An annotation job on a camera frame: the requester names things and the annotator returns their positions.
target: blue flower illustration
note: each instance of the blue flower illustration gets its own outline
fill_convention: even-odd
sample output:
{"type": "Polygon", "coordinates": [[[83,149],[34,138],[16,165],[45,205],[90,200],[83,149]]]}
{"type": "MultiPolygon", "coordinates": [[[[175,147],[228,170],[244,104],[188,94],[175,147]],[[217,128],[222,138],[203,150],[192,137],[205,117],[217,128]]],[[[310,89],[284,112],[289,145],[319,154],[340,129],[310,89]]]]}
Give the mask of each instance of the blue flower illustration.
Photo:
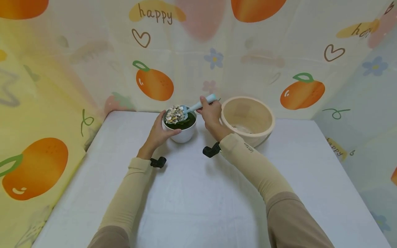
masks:
{"type": "Polygon", "coordinates": [[[386,217],[384,217],[383,215],[376,215],[374,212],[371,212],[371,214],[382,232],[391,231],[390,226],[386,224],[387,221],[386,217]]]}
{"type": "Polygon", "coordinates": [[[210,63],[211,70],[213,70],[215,66],[219,68],[223,67],[223,54],[220,52],[217,53],[214,48],[210,49],[210,55],[204,55],[204,59],[210,63]]]}
{"type": "Polygon", "coordinates": [[[364,76],[369,75],[370,73],[373,73],[375,76],[381,76],[382,72],[387,69],[389,64],[382,62],[382,57],[378,56],[374,58],[372,62],[364,62],[362,66],[367,69],[363,73],[364,76]]]}

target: printed backdrop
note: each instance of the printed backdrop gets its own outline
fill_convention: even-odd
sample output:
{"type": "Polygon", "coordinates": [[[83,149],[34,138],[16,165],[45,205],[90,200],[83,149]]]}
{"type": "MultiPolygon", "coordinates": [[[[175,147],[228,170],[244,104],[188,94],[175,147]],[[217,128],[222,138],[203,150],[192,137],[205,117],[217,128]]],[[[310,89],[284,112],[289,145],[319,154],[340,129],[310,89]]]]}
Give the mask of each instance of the printed backdrop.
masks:
{"type": "MultiPolygon", "coordinates": [[[[390,0],[0,0],[0,246],[31,246],[112,110],[215,93],[311,119],[382,44],[396,10],[390,0]]],[[[365,74],[382,74],[383,59],[365,74]]]]}
{"type": "Polygon", "coordinates": [[[314,120],[379,228],[396,248],[397,8],[380,20],[386,18],[393,19],[393,24],[381,24],[378,30],[388,34],[377,41],[379,46],[314,120]]]}

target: finger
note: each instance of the finger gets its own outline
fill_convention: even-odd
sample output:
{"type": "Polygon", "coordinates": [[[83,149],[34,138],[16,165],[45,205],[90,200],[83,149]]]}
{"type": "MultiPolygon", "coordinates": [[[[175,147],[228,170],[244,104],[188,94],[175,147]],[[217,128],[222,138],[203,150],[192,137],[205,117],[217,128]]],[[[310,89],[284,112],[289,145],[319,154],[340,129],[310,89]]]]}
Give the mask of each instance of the finger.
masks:
{"type": "Polygon", "coordinates": [[[207,99],[205,99],[205,97],[200,96],[200,102],[201,102],[203,108],[206,108],[208,106],[208,102],[207,102],[207,99]]]}
{"type": "Polygon", "coordinates": [[[218,100],[213,101],[212,103],[213,103],[214,106],[221,106],[222,105],[218,100]]]}
{"type": "Polygon", "coordinates": [[[167,138],[169,138],[169,137],[175,136],[175,135],[177,135],[177,134],[180,134],[181,132],[182,132],[181,129],[168,130],[168,131],[166,132],[166,136],[167,136],[167,138]]]}
{"type": "Polygon", "coordinates": [[[163,116],[164,116],[165,113],[166,113],[165,110],[163,110],[163,111],[160,112],[160,114],[157,116],[156,120],[154,121],[154,123],[155,123],[156,125],[159,125],[159,124],[161,125],[161,122],[162,122],[162,120],[163,120],[163,116]]]}

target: white plant pot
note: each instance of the white plant pot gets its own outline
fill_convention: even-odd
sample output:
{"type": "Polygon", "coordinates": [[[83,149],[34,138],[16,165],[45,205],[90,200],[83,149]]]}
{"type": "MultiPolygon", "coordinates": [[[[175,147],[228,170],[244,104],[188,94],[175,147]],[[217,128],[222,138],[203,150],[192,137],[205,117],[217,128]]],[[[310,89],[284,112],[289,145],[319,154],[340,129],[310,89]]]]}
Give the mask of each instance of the white plant pot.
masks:
{"type": "MultiPolygon", "coordinates": [[[[165,128],[166,130],[172,130],[171,128],[167,127],[167,126],[165,125],[165,123],[164,123],[164,122],[166,121],[166,115],[167,115],[167,113],[168,113],[168,110],[167,110],[167,112],[164,114],[164,117],[163,117],[163,128],[165,128]]],[[[175,136],[172,136],[171,139],[172,139],[173,141],[182,144],[182,143],[186,143],[186,142],[188,142],[189,140],[192,139],[193,134],[194,134],[195,131],[196,131],[196,123],[197,123],[197,114],[196,114],[195,112],[192,112],[192,114],[196,117],[196,121],[194,122],[194,124],[193,124],[191,127],[182,130],[181,133],[179,133],[179,134],[177,134],[177,135],[175,135],[175,136]]]]}

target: hand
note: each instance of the hand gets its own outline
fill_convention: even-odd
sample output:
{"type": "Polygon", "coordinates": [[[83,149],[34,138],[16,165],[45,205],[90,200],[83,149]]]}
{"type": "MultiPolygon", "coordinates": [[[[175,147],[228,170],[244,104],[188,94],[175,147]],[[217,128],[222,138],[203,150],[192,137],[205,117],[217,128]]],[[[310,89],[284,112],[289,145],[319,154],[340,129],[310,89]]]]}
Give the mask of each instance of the hand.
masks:
{"type": "Polygon", "coordinates": [[[219,119],[221,118],[222,105],[219,101],[213,101],[212,104],[208,104],[207,99],[205,97],[200,96],[200,102],[202,104],[202,108],[197,110],[199,114],[202,115],[202,118],[205,121],[205,127],[220,124],[219,119]]]}
{"type": "Polygon", "coordinates": [[[200,96],[200,101],[202,108],[197,110],[197,112],[202,115],[205,121],[205,128],[217,142],[221,142],[223,138],[233,133],[219,121],[222,112],[221,103],[219,101],[214,101],[212,104],[208,104],[207,99],[203,96],[200,96]]]}
{"type": "Polygon", "coordinates": [[[169,137],[179,134],[182,130],[164,130],[162,126],[165,110],[157,116],[153,127],[144,145],[139,149],[137,158],[150,160],[154,151],[161,146],[169,137]]]}

